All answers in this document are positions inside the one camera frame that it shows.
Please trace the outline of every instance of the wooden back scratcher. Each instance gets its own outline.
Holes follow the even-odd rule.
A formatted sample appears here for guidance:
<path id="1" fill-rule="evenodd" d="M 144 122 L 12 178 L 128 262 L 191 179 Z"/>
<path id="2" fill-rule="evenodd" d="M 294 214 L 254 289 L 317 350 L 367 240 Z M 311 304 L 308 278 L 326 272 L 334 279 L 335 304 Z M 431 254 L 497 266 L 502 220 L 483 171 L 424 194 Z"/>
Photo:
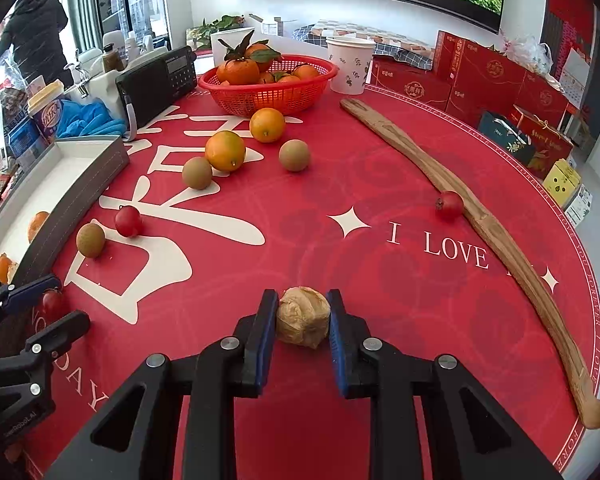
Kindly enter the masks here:
<path id="1" fill-rule="evenodd" d="M 580 349 L 569 334 L 554 299 L 503 225 L 482 205 L 462 180 L 421 150 L 398 126 L 357 99 L 343 99 L 340 106 L 408 157 L 437 190 L 455 191 L 462 197 L 464 216 L 525 291 L 544 328 L 551 336 L 584 427 L 590 430 L 600 428 L 600 400 L 593 393 L 593 383 Z"/>

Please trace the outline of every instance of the black jacket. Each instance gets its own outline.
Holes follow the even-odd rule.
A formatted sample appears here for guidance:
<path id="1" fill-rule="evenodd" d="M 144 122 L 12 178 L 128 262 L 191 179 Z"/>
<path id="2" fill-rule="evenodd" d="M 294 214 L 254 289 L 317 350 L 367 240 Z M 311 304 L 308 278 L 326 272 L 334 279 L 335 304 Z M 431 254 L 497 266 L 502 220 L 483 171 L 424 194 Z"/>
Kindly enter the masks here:
<path id="1" fill-rule="evenodd" d="M 0 56 L 13 44 L 13 60 L 27 83 L 39 75 L 49 84 L 64 76 L 60 31 L 67 17 L 59 0 L 18 0 L 0 37 Z"/>

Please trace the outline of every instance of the calendar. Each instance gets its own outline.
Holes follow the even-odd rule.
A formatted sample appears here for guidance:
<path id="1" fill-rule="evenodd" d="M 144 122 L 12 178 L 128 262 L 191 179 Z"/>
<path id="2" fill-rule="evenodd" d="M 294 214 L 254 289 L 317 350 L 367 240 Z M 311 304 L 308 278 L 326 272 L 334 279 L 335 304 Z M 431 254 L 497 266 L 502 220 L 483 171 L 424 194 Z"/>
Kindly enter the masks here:
<path id="1" fill-rule="evenodd" d="M 587 77 L 589 77 L 589 64 L 571 49 L 562 69 L 560 84 L 564 89 L 564 95 L 578 110 L 582 104 Z"/>

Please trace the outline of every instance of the potted plant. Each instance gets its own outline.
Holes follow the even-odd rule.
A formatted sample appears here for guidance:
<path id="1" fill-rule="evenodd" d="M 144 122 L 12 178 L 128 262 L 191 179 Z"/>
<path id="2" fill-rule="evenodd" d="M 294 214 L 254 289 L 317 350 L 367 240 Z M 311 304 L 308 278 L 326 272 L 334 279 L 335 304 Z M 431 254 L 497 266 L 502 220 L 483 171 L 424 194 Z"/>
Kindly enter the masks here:
<path id="1" fill-rule="evenodd" d="M 211 50 L 211 35 L 213 33 L 240 28 L 243 23 L 243 16 L 225 15 L 219 20 L 215 20 L 211 23 L 202 20 L 202 25 L 199 27 L 187 29 L 187 43 L 192 42 L 192 49 L 198 53 L 205 50 Z"/>

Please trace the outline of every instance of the white star shape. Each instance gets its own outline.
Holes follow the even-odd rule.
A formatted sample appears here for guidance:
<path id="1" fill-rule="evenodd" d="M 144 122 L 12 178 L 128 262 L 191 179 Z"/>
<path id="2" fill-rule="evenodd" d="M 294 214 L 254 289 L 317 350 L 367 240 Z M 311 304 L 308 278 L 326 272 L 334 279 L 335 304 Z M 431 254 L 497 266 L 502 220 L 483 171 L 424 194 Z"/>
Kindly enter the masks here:
<path id="1" fill-rule="evenodd" d="M 547 284 L 551 288 L 551 292 L 554 291 L 555 286 L 559 283 L 558 280 L 556 280 L 552 275 L 551 271 L 549 270 L 549 267 L 546 268 L 546 274 L 542 276 L 542 279 L 547 282 Z"/>
<path id="2" fill-rule="evenodd" d="M 356 212 L 353 211 L 353 206 L 346 213 L 337 216 L 329 216 L 329 218 L 333 218 L 340 225 L 342 233 L 344 234 L 343 238 L 346 238 L 347 235 L 355 229 L 371 227 L 358 218 Z"/>

